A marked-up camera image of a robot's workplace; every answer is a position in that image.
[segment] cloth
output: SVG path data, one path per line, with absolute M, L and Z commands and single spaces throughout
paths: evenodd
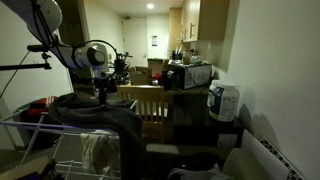
M 224 175 L 219 170 L 212 168 L 209 171 L 190 171 L 186 169 L 172 169 L 168 180 L 234 180 L 233 177 Z
M 75 93 L 60 96 L 49 106 L 49 117 L 67 125 L 87 129 L 111 129 L 119 134 L 121 179 L 141 179 L 148 167 L 142 140 L 142 120 L 129 108 L 84 99 Z
M 112 175 L 120 171 L 119 137 L 108 131 L 96 130 L 92 134 L 81 133 L 83 145 L 82 167 L 91 174 Z
M 167 179 L 172 169 L 185 169 L 189 171 L 208 171 L 217 166 L 221 169 L 223 160 L 212 152 L 197 152 L 191 155 L 177 155 L 172 158 L 169 166 L 159 173 L 160 179 Z

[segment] ceiling light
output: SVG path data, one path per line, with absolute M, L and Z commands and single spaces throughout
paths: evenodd
M 153 4 L 147 4 L 147 8 L 148 8 L 148 9 L 153 9 L 153 8 L 154 8 L 154 5 L 153 5 Z

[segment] door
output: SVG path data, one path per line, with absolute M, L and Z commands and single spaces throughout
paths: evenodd
M 127 58 L 130 67 L 148 67 L 146 18 L 123 20 L 124 51 L 133 58 Z
M 56 0 L 63 19 L 59 27 L 60 38 L 68 45 L 79 45 L 88 40 L 83 32 L 87 32 L 86 24 L 83 25 L 84 7 L 82 1 L 78 0 Z M 91 83 L 90 68 L 69 69 L 73 90 L 81 96 L 93 96 L 94 89 Z

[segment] kitchen cabinet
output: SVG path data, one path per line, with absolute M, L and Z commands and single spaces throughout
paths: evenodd
M 181 8 L 170 8 L 169 12 L 169 53 L 180 47 L 181 42 Z
M 184 42 L 223 40 L 229 0 L 185 0 L 181 12 Z

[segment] white container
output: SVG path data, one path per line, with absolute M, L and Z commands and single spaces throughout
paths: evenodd
M 219 81 L 217 86 L 209 92 L 212 95 L 209 105 L 210 116 L 217 121 L 233 121 L 239 101 L 239 92 L 236 90 L 236 84 Z
M 214 88 L 216 88 L 219 85 L 220 80 L 212 80 L 211 85 L 209 87 L 209 92 L 208 92 L 208 100 L 207 100 L 207 106 L 210 107 L 211 101 L 213 101 L 213 95 L 212 91 Z

